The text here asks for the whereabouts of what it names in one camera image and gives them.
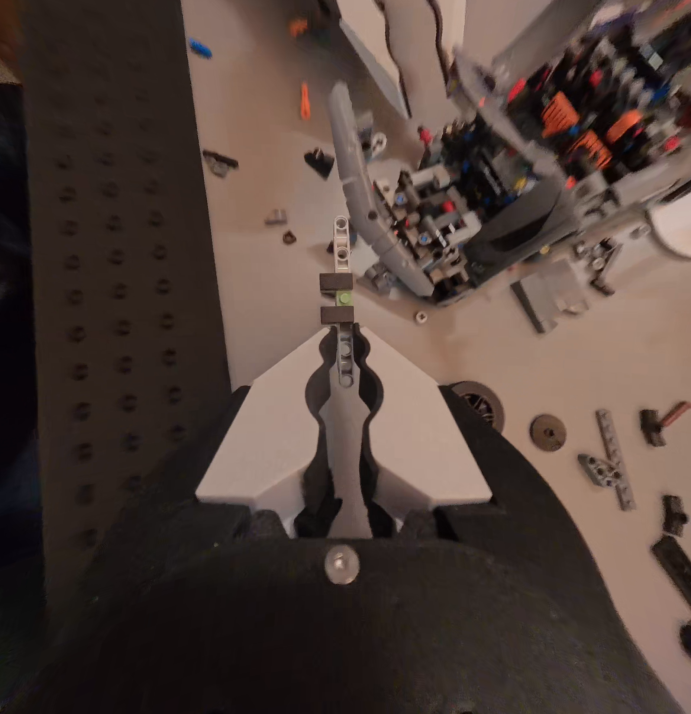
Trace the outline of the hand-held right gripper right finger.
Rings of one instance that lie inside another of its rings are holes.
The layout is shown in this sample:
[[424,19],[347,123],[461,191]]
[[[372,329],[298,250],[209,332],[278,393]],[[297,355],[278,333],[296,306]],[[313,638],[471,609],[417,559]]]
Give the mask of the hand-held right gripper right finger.
[[362,425],[359,483],[373,535],[394,535],[413,512],[487,504],[485,480],[439,385],[375,335],[354,326]]

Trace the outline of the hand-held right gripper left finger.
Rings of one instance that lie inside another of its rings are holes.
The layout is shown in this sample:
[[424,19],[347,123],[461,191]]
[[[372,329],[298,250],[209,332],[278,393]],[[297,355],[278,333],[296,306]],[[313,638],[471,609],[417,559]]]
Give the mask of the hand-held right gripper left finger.
[[335,333],[322,328],[243,391],[199,502],[273,512],[289,536],[310,530],[334,497],[321,415],[334,362]]

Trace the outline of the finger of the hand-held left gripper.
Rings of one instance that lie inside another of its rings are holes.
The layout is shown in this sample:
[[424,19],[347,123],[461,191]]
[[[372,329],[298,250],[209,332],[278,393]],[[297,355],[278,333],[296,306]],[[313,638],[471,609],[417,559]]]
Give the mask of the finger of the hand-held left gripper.
[[338,1],[339,25],[376,85],[404,119],[412,118],[404,76],[393,56],[383,1]]
[[428,1],[435,22],[435,52],[445,84],[455,51],[462,45],[466,1]]

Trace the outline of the grey curved lego fender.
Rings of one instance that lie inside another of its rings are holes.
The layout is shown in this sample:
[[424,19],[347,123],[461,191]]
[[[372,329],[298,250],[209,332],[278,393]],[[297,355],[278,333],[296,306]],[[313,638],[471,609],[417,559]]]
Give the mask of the grey curved lego fender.
[[412,293],[430,298],[434,286],[395,236],[380,210],[358,138],[358,126],[346,83],[338,81],[328,99],[335,160],[350,219],[386,269]]

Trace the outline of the grey lego car model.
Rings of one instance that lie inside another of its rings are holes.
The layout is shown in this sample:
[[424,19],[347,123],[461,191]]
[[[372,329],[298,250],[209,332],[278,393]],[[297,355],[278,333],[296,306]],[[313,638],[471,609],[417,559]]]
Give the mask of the grey lego car model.
[[691,192],[691,11],[621,14],[539,66],[542,13],[492,65],[460,46],[445,91],[460,116],[402,171],[390,226],[448,306],[630,206]]

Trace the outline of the black lego tire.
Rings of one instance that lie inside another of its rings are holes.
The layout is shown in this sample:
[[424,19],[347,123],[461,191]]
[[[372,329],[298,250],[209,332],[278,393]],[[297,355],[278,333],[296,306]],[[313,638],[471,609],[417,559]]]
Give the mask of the black lego tire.
[[498,433],[502,433],[505,413],[501,400],[488,386],[475,380],[462,380],[449,388]]

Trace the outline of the dark round lego disc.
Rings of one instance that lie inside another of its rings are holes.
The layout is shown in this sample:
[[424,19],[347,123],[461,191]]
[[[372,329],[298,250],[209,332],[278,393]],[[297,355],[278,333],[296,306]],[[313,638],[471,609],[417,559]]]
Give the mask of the dark round lego disc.
[[540,451],[553,453],[564,446],[567,431],[564,423],[558,417],[551,414],[540,414],[534,417],[530,423],[529,436]]

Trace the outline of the dark grey lego connector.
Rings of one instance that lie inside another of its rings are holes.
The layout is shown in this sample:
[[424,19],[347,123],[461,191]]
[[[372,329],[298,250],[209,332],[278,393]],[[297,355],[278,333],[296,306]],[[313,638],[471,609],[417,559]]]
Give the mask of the dark grey lego connector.
[[600,488],[616,488],[623,478],[621,471],[607,460],[580,453],[577,460],[586,476]]

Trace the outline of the grey lego beam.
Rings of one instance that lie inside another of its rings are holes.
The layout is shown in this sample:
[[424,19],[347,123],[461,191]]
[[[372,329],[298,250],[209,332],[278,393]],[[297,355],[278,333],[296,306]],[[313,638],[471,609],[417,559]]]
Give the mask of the grey lego beam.
[[624,512],[634,511],[636,510],[635,496],[624,464],[611,412],[602,408],[596,410],[595,415],[607,455],[607,462],[610,465],[612,483],[618,497],[619,506]]

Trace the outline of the dark red lego axle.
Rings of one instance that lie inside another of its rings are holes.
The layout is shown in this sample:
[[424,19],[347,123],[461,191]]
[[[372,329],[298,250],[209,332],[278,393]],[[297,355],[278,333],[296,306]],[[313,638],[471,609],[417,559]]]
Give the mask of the dark red lego axle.
[[657,410],[641,409],[639,411],[639,426],[644,441],[654,448],[664,447],[666,445],[664,431],[690,410],[691,402],[689,401],[676,403],[663,415],[659,415]]

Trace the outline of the black lego pin connector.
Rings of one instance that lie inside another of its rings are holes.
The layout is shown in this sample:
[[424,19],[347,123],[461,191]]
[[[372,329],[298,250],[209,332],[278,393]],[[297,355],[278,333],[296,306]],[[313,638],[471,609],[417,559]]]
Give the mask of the black lego pin connector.
[[683,501],[678,495],[662,495],[663,522],[662,531],[674,538],[683,536],[689,516],[685,511]]

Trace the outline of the dark lego beam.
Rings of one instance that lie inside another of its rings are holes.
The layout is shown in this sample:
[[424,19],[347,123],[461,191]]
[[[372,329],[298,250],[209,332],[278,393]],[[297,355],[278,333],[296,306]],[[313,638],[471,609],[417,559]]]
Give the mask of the dark lego beam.
[[670,535],[663,535],[654,543],[651,552],[691,608],[691,561],[688,555]]

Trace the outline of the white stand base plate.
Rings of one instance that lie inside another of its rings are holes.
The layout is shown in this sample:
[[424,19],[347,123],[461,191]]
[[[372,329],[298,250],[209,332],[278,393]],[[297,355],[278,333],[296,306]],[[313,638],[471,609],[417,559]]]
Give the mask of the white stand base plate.
[[653,234],[660,245],[679,258],[691,260],[691,192],[649,211]]

